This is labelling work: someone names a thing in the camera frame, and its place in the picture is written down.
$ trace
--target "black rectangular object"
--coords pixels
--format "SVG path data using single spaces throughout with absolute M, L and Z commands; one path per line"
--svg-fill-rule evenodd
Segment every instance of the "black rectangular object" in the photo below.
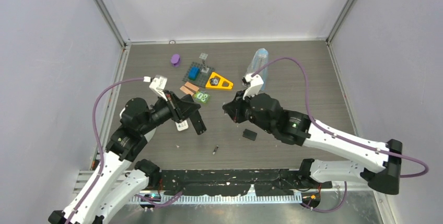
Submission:
M 255 140 L 257 138 L 257 133 L 249 129 L 245 129 L 243 131 L 243 137 L 246 139 Z

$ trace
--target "white wall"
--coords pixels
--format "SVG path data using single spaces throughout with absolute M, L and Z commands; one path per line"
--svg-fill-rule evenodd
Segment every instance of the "white wall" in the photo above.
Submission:
M 442 1 L 357 0 L 332 43 L 359 132 L 430 166 L 390 197 L 401 224 L 443 218 Z M 421 169 L 403 161 L 403 174 Z
M 121 50 L 93 0 L 0 5 L 0 223 L 46 223 L 91 163 L 91 109 Z
M 131 41 L 326 38 L 346 0 L 112 0 Z

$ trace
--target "purple toy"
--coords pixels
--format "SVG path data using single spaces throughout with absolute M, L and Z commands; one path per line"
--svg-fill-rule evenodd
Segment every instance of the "purple toy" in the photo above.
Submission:
M 180 65 L 180 55 L 179 54 L 174 54 L 171 58 L 171 64 L 174 67 L 178 67 Z

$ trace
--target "orange strip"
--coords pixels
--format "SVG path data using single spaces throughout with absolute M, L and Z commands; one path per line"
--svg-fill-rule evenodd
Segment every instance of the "orange strip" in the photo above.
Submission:
M 185 86 L 180 87 L 180 90 L 182 90 L 182 92 L 186 93 L 187 95 L 194 95 L 194 93 Z
M 195 86 L 189 82 L 186 82 L 184 85 L 187 86 L 189 89 L 194 90 L 196 92 L 199 90 L 199 88 L 197 86 Z

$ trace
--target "clear plastic bottle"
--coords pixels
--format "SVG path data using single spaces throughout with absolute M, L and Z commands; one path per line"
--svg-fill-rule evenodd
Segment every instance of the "clear plastic bottle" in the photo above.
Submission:
M 266 65 L 269 61 L 269 53 L 266 49 L 260 48 L 255 52 L 254 58 L 251 61 L 251 64 L 249 64 L 248 69 L 246 70 L 246 74 L 252 74 L 255 71 L 257 71 L 260 67 Z M 260 88 L 260 90 L 264 90 L 264 87 L 266 85 L 266 79 L 267 79 L 267 67 L 263 69 L 261 72 L 259 72 L 259 75 L 263 79 L 263 86 Z

